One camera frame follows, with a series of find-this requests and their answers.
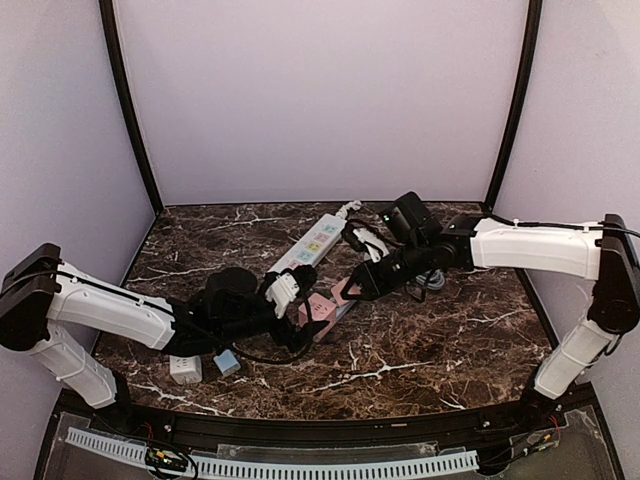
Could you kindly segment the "large pink cube socket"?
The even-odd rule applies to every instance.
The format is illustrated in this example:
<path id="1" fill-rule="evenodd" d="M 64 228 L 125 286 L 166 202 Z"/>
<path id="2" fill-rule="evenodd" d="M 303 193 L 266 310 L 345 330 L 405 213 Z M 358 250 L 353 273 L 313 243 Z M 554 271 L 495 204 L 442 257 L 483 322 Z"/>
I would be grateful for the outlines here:
<path id="1" fill-rule="evenodd" d="M 309 297 L 314 324 L 326 322 L 326 325 L 314 335 L 314 342 L 319 343 L 328 331 L 337 323 L 338 305 L 319 293 L 313 293 Z"/>

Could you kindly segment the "grey-blue power strip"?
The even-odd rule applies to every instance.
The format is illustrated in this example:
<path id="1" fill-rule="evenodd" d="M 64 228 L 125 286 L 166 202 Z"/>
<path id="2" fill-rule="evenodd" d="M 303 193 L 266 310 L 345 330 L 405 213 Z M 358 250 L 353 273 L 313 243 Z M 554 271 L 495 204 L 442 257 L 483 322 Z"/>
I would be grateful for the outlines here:
<path id="1" fill-rule="evenodd" d="M 320 303 L 313 303 L 312 309 L 314 322 L 326 322 L 326 325 L 314 335 L 313 341 L 315 343 L 320 343 L 355 304 L 355 300 L 334 301 L 327 299 Z"/>

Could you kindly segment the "white multicolour power strip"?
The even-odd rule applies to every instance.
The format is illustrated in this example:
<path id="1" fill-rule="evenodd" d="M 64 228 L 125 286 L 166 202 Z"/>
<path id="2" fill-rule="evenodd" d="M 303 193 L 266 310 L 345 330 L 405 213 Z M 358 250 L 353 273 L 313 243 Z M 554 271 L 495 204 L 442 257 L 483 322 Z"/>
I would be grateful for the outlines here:
<path id="1" fill-rule="evenodd" d="M 341 239 L 341 231 L 351 212 L 362 207 L 360 200 L 343 204 L 334 214 L 324 214 L 271 268 L 280 273 L 299 265 L 316 267 Z"/>

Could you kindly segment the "small blue plug adapter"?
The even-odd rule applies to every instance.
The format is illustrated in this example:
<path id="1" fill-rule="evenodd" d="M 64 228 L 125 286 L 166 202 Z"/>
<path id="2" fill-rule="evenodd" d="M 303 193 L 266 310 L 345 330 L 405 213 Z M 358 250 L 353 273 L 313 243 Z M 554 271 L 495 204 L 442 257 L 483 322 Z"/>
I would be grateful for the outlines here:
<path id="1" fill-rule="evenodd" d="M 215 355 L 213 362 L 223 377 L 228 377 L 241 369 L 240 362 L 229 349 Z"/>

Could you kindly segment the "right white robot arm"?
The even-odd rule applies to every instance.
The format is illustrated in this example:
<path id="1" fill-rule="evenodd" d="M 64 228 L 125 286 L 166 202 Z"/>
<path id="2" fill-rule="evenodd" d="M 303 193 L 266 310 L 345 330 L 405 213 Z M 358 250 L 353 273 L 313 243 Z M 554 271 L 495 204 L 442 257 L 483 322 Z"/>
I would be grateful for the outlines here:
<path id="1" fill-rule="evenodd" d="M 639 260 L 622 218 L 560 224 L 458 215 L 442 225 L 410 191 L 380 212 L 398 247 L 358 265 L 343 287 L 349 300 L 377 300 L 436 270 L 515 268 L 562 273 L 594 283 L 577 326 L 538 368 L 532 390 L 550 400 L 639 323 Z"/>

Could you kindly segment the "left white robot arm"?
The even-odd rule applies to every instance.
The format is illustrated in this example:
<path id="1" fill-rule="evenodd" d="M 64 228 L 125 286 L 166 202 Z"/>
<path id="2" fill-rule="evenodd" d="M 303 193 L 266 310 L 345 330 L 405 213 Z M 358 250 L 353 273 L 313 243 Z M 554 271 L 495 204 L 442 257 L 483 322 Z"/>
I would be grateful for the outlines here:
<path id="1" fill-rule="evenodd" d="M 126 405 L 128 386 L 100 365 L 63 327 L 88 326 L 134 340 L 164 354 L 211 354 L 219 371 L 239 368 L 235 342 L 268 334 L 295 358 L 313 340 L 309 324 L 295 327 L 289 306 L 306 301 L 317 279 L 313 266 L 268 272 L 262 280 L 240 267 L 211 274 L 189 300 L 137 294 L 102 282 L 60 257 L 45 243 L 5 276 L 1 287 L 1 345 L 36 358 L 58 381 L 94 409 Z"/>

